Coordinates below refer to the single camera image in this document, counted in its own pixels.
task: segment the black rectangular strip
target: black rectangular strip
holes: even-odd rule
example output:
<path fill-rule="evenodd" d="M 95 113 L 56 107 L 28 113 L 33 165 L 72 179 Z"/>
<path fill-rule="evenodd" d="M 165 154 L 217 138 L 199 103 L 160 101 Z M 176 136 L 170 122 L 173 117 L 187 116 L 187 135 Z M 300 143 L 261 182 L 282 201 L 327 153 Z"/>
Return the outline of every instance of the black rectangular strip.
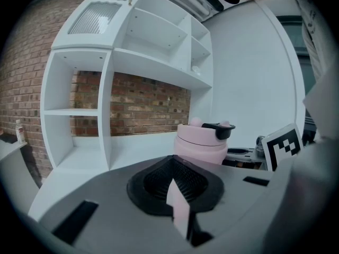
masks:
<path fill-rule="evenodd" d="M 251 184 L 258 184 L 261 186 L 267 186 L 269 184 L 269 180 L 264 180 L 264 179 L 258 179 L 258 178 L 254 178 L 254 177 L 246 177 L 245 179 L 243 179 L 244 182 L 248 182 Z"/>
<path fill-rule="evenodd" d="M 98 204 L 94 202 L 83 201 L 61 222 L 53 234 L 65 243 L 72 244 L 97 207 Z"/>

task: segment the black slot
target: black slot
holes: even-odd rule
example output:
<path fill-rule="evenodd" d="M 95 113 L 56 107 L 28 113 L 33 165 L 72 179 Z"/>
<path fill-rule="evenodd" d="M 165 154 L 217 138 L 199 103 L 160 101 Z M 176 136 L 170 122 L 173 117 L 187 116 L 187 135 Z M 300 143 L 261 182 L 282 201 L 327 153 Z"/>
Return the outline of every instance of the black slot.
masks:
<path fill-rule="evenodd" d="M 213 236 L 201 230 L 198 220 L 197 214 L 194 212 L 190 212 L 189 216 L 189 225 L 187 228 L 186 240 L 191 243 L 194 247 L 197 247 L 203 243 L 208 242 L 213 239 Z"/>
<path fill-rule="evenodd" d="M 269 180 L 265 180 L 265 179 L 258 179 L 258 178 L 254 178 L 254 177 L 246 177 L 245 179 L 243 179 L 244 182 L 248 182 L 251 184 L 257 184 L 257 185 L 261 185 L 261 186 L 267 186 L 269 184 Z"/>
<path fill-rule="evenodd" d="M 227 153 L 231 153 L 233 155 L 245 155 L 248 153 L 248 150 L 244 149 L 236 149 L 236 148 L 229 148 L 227 150 Z"/>
<path fill-rule="evenodd" d="M 89 221 L 98 204 L 83 201 L 54 230 L 53 234 L 65 243 L 72 244 Z"/>

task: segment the white wall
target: white wall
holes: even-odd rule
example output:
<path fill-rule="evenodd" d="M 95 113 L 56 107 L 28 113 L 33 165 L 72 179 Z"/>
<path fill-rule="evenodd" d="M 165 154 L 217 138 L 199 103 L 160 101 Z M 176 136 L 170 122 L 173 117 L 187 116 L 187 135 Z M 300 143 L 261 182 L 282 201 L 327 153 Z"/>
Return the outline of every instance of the white wall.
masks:
<path fill-rule="evenodd" d="M 204 22 L 214 58 L 212 120 L 237 127 L 228 140 L 231 147 L 253 148 L 259 135 L 291 122 L 304 129 L 298 58 L 279 21 L 263 6 L 240 4 Z"/>

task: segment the white cabinet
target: white cabinet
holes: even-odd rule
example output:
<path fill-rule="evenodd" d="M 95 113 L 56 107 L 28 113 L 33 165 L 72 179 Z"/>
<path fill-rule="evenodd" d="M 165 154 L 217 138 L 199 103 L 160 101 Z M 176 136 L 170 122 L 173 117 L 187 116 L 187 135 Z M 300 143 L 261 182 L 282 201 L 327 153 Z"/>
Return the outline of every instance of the white cabinet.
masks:
<path fill-rule="evenodd" d="M 144 142 L 150 148 L 162 142 L 168 146 L 173 133 L 162 138 L 161 134 L 130 137 L 121 147 L 118 143 L 125 139 L 110 136 L 114 72 L 163 81 L 194 93 L 212 90 L 212 61 L 209 31 L 168 0 L 83 1 L 53 42 L 43 77 L 41 125 L 52 166 L 74 173 L 100 173 L 132 164 L 136 155 L 122 153 L 127 148 L 138 151 L 139 158 L 161 156 L 161 149 L 138 148 Z M 69 108 L 72 76 L 79 70 L 102 73 L 97 109 Z M 72 137 L 70 116 L 96 116 L 99 137 Z"/>

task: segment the window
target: window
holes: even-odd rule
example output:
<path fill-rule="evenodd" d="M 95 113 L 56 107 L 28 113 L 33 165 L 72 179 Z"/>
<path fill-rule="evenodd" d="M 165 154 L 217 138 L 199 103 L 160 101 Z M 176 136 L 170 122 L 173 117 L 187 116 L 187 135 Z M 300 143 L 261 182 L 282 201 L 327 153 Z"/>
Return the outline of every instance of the window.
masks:
<path fill-rule="evenodd" d="M 314 72 L 312 69 L 309 53 L 302 37 L 302 18 L 301 16 L 279 16 L 277 18 L 286 30 L 286 33 L 289 36 L 297 53 L 302 76 L 304 78 L 305 94 L 307 95 L 315 85 L 316 80 L 314 78 Z M 302 136 L 304 145 L 307 143 L 307 141 L 310 143 L 313 142 L 315 131 L 315 124 L 310 114 L 306 110 L 305 129 Z"/>

